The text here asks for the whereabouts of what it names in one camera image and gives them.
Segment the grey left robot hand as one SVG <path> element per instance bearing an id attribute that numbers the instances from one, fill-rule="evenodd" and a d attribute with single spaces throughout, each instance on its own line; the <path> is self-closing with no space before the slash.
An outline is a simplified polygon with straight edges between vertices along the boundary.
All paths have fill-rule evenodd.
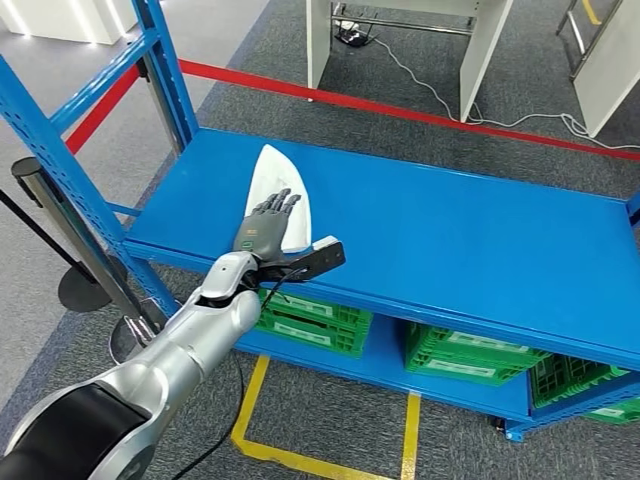
<path id="1" fill-rule="evenodd" d="M 281 258 L 289 217 L 300 199 L 299 194 L 291 195 L 289 188 L 269 195 L 242 220 L 232 250 L 251 252 L 265 262 Z"/>

